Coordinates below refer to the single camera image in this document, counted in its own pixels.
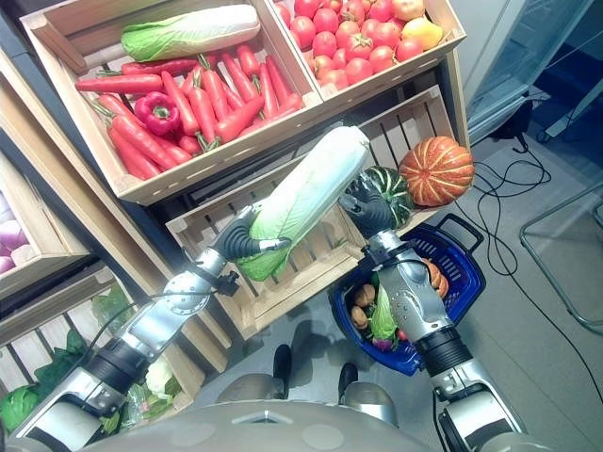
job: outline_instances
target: gray floor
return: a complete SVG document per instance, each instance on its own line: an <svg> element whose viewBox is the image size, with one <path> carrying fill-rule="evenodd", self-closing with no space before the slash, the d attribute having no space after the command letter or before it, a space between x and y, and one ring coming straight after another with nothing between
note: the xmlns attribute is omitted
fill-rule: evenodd
<svg viewBox="0 0 603 452"><path fill-rule="evenodd" d="M539 128L534 125L531 132ZM594 149L591 143L587 152L572 153L575 143L563 143L560 139L551 141L546 148L530 138L529 143L550 171L553 181L522 197L505 200L499 235L517 255L519 282L574 341L603 386L603 337L587 332L567 314L517 238L519 228L527 220L603 177L601 146ZM515 145L513 141L486 140L473 152L476 160L504 170L518 157L511 149ZM520 169L512 177L525 178L528 182L533 180L534 172ZM546 262L562 277L568 293L580 300L580 309L599 317L603 315L600 296L603 293L603 234L591 228L589 221L592 220L584 212L600 202L601 196L603 193L592 196L583 205L572 207L574 210L560 213L542 227L539 225L535 228L538 236L533 237ZM477 190L471 189L461 199L462 207L475 218L478 197ZM485 204L486 218L492 224L494 204ZM446 212L458 213L450 206L438 217ZM551 241L551 236L559 240ZM459 238L469 241L467 237ZM603 450L603 406L576 353L529 304L510 278L492 271L486 259L485 242L475 255L487 285L459 325L465 342L497 380L530 433L559 451ZM361 380L381 384L395 400L400 428L433 450L440 450L432 426L431 387L427 376L406 377L374 363L355 348L335 325L325 293L309 299L236 350L236 355L245 357L237 359L238 363L232 368L206 384L195 404L214 402L223 388L244 373L271 372L272 353L282 343L291 344L294 354L290 398L336 401L340 367L346 361L354 361L361 370Z"/></svg>

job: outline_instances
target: person's foot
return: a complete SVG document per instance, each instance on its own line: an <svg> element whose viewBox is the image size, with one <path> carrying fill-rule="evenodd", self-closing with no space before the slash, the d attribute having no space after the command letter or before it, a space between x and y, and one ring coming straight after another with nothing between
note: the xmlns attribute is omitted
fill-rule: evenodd
<svg viewBox="0 0 603 452"><path fill-rule="evenodd" d="M283 399L289 397L289 379L291 377L291 348L281 344L274 352L272 376L283 381Z"/></svg>
<svg viewBox="0 0 603 452"><path fill-rule="evenodd" d="M339 402L341 403L341 399L346 392L348 386L351 383L358 381L358 369L356 368L356 364L354 363L345 363L343 367L341 367L341 373L339 374Z"/></svg>

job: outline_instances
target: electrical cable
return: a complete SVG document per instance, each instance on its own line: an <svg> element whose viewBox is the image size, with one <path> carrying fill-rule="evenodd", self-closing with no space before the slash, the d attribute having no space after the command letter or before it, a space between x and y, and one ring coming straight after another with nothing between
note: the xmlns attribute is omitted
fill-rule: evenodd
<svg viewBox="0 0 603 452"><path fill-rule="evenodd" d="M517 257L515 255L515 253L513 252L513 250L511 249L511 247L504 240L502 240L500 237L497 236L498 228L499 228L501 217L502 217L502 203L501 203L501 199L503 199L503 198L511 198L513 196L519 196L521 194L524 194L524 193L526 193L526 192L534 189L537 186L540 186L542 184L550 182L550 180L551 180L551 175L550 175L550 173L548 171L546 171L546 169L544 168L542 162L540 160L538 160L538 158L531 151L528 150L528 153L537 162L536 165L534 165L534 164L532 164L532 165L534 167L539 168L541 170L541 175L540 175L539 181L536 182L536 183L533 183L532 186L530 188L526 189L526 190L519 191L519 192L516 192L514 194L504 195L504 196L498 195L497 190L499 188L501 188L502 186L504 186L505 183L510 183L510 184L516 185L516 186L521 186L521 185L525 184L525 183L517 183L516 181L511 181L511 180L509 180L507 178L507 173L508 173L509 167L511 167L516 162L513 162L511 165L509 165L509 167L507 168L507 170L505 170L504 176L502 176L502 177L496 171L494 171L491 167L489 167L488 165L486 165L486 164L484 164L482 162L476 162L477 164L480 164L480 165L483 165L483 166L489 168L493 173L496 174L496 177L500 180L500 184L497 185L497 186L494 186L493 184L490 183L490 181L488 179L486 179L485 177L483 177L481 174L476 173L476 176L478 176L483 182L485 182L489 186L489 190L485 190L485 189L482 189L482 188L480 188L478 186L475 186L475 188L478 191L481 192L481 196L480 196L480 198L478 199L478 202L477 202L477 210L478 210L478 214L480 216L481 224L479 224L476 220L474 220L471 216L469 216L458 202L455 202L455 204L459 208L459 210L461 211L461 213L463 214L463 216L467 218L468 221L470 221L475 227L477 227L478 229L480 229L481 231L483 231L483 232L486 233L487 239L488 239L487 258L488 258L488 264L489 264L490 268L492 268L497 274L499 274L501 276L509 276L509 277L511 277L512 281L514 282L514 284L521 291L521 293L526 297L526 299L530 302L530 304L545 318L545 320L559 333L559 335L567 342L567 344L576 352L576 354L578 355L580 361L584 365L584 368L586 369L586 372L588 373L588 375L590 377L590 380L593 383L593 386L595 387L595 391L596 391L596 393L598 395L598 398L599 398L601 404L603 405L603 395L601 394L601 389L598 387L598 385L596 383L595 376L594 376L593 371L591 370L590 366L586 363L586 360L584 359L584 357L580 353L579 349L572 342L572 340L567 336L567 334L565 334L562 331L562 329L559 326L557 326L557 324L550 318L550 316L548 316L547 313L545 313L545 311L538 305L538 303L536 303L536 301L527 293L527 291L524 289L524 287L521 285L521 283L517 280L517 278L514 275L515 272L517 271L517 267L518 267L518 265L517 265ZM483 214L481 212L481 203L483 202L483 200L487 199L488 197L493 198L493 199L495 199L497 201L497 220L496 220L496 226L495 226L495 229L494 229L493 232L488 227L488 224L485 221L485 218L484 218L484 216L483 216ZM495 268L493 266L493 264L492 264L491 259L490 259L490 249L491 249L490 244L491 244L491 242L493 240L494 240L495 250L497 252L498 260L500 261L500 263L504 267L505 271L500 271L498 268ZM513 258L513 264L511 265L511 267L513 269L511 269L510 266L507 265L507 262L503 258L502 253L500 252L500 248L498 247L499 243L512 256L512 258Z"/></svg>
<svg viewBox="0 0 603 452"><path fill-rule="evenodd" d="M442 432L440 431L440 427L437 424L437 417L435 415L435 390L433 390L432 392L432 420L433 420L433 427L435 428L435 432L437 433L437 438L438 440L440 440L440 445L442 446L442 450L444 452L448 452L448 449L446 448L446 443L444 443L444 438L442 437Z"/></svg>

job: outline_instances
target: red onion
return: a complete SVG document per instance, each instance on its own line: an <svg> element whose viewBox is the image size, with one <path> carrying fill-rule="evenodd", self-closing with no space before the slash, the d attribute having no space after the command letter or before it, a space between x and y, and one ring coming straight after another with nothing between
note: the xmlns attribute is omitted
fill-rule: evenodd
<svg viewBox="0 0 603 452"><path fill-rule="evenodd" d="M19 221L10 219L0 224L0 243L10 251L16 250L28 243Z"/></svg>
<svg viewBox="0 0 603 452"><path fill-rule="evenodd" d="M15 219L15 216L12 215L12 211L10 210L7 199L0 191L0 223L4 223L10 219Z"/></svg>
<svg viewBox="0 0 603 452"><path fill-rule="evenodd" d="M0 256L0 275L14 267L15 263L12 262L12 259L7 256Z"/></svg>

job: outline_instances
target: black cable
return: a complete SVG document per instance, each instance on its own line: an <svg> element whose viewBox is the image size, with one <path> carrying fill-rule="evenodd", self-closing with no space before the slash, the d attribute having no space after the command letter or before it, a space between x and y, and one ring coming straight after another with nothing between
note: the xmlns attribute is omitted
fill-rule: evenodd
<svg viewBox="0 0 603 452"><path fill-rule="evenodd" d="M444 438L442 437L442 433L440 432L440 427L437 425L437 417L435 416L435 390L432 392L432 420L433 420L433 428L435 428L435 432L437 433L437 438L440 440L440 445L442 446L442 450L444 452L448 452L446 448L446 443L444 443Z"/></svg>
<svg viewBox="0 0 603 452"><path fill-rule="evenodd" d="M514 163L513 162L511 165L509 165L509 167L507 168L507 170L505 171L505 175L504 177L500 177L499 174L497 173L498 178L501 180L501 184L499 184L498 186L494 186L493 184L490 183L490 181L488 181L488 179L486 179L485 177L483 177L482 175L476 173L476 176L478 176L480 179L482 179L488 186L489 186L489 190L482 190L480 188L477 187L477 189L482 193L480 198L478 199L478 203L477 203L477 209L478 209L478 214L480 216L480 220L481 220L481 225L478 224L477 221L475 221L472 217L470 217L466 211L461 207L461 205L458 202L455 202L456 206L459 208L459 210L461 211L461 213L467 218L467 220L469 222L471 222L475 227L477 227L478 229L480 229L481 231L484 231L488 237L488 253L487 253L487 257L488 257L488 264L490 265L490 268L492 268L497 274L501 275L501 276L509 276L511 277L512 281L514 282L514 284L517 286L517 288L521 291L521 293L526 297L526 299L528 299L528 301L530 302L530 304L536 308L536 310L546 319L546 321L560 334L560 336L565 339L565 341L567 342L567 344L569 344L569 346L576 352L576 354L578 355L580 361L582 362L582 364L584 365L584 368L586 369L586 372L588 373L591 382L593 383L593 386L595 387L595 391L598 395L599 400L601 401L601 404L603 405L603 395L601 394L601 390L598 387L598 385L596 384L596 379L595 376L593 375L593 371L591 370L590 366L586 363L586 360L584 359L584 357L582 356L582 354L580 353L580 351L578 350L578 348L576 347L576 345L574 345L574 343L572 342L572 340L567 336L567 334L565 334L561 328L559 328L557 326L557 324L545 313L545 311L536 303L536 301L534 301L534 299L526 292L526 290L524 289L524 287L519 283L519 281L515 278L514 273L517 271L517 257L515 255L515 253L513 252L513 250L511 249L511 247L509 247L509 245L507 245L506 242L504 242L504 240L502 240L501 238L499 238L497 236L497 232L498 232L498 227L500 225L500 220L501 220L501 216L502 216L502 205L501 205L501 199L502 198L511 198L512 196L519 196L523 193L526 193L527 191L530 191L532 189L534 189L535 187L545 184L546 182L549 182L551 180L550 177L550 173L548 171L545 170L544 166L542 165L542 162L540 162L540 160L538 160L536 158L536 156L530 152L530 155L538 162L538 165L535 165L537 168L541 169L541 177L538 183L535 183L531 188L527 189L527 190L523 190L517 193L514 193L512 195L507 195L507 196L499 196L497 194L497 189L502 187L502 185L506 183L509 183L509 180L506 178L507 175L507 170L509 169L510 166L512 166ZM547 181L544 180L544 176L548 174L549 178ZM490 229L488 228L488 225L483 217L483 214L481 213L481 203L484 199L486 199L487 197L491 197L494 198L495 200L497 200L497 222L496 222L496 226L493 232L490 231ZM495 243L495 249L497 251L497 256L498 259L500 260L501 264L503 265L503 267L505 268L505 271L499 271L497 268L495 268L492 264L492 261L490 259L490 243L491 243L491 238L494 239L494 243ZM498 247L498 243L500 243L506 250L508 253L510 253L510 255L513 258L513 270L509 269L509 266L507 265L507 262L505 261L505 259L502 256L502 253L500 252L500 249Z"/></svg>

